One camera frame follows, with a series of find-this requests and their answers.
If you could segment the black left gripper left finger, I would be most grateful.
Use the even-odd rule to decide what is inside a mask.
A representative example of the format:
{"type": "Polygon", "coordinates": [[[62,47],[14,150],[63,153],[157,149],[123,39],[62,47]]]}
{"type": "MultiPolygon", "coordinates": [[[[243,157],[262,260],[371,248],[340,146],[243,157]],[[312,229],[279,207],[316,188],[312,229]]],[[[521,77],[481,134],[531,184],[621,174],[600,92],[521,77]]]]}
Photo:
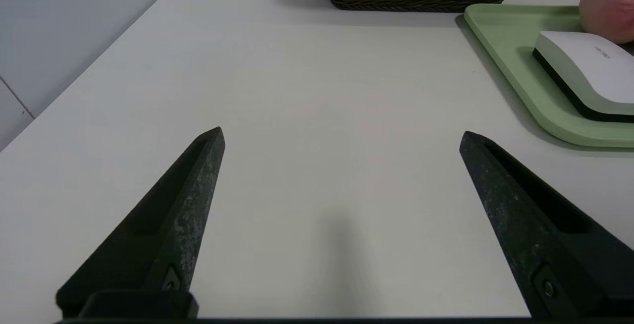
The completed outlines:
{"type": "Polygon", "coordinates": [[[197,317],[190,293],[225,140],[200,134],[57,290],[65,321],[197,317]]]}

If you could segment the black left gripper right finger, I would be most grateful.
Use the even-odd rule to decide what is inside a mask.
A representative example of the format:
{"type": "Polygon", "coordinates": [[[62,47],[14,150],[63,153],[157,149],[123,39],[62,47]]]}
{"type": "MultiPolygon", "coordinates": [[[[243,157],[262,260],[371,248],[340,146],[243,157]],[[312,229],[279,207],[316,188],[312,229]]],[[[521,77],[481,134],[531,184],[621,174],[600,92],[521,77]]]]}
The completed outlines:
{"type": "Polygon", "coordinates": [[[533,319],[633,319],[630,247],[491,139],[459,152],[533,319]]]}

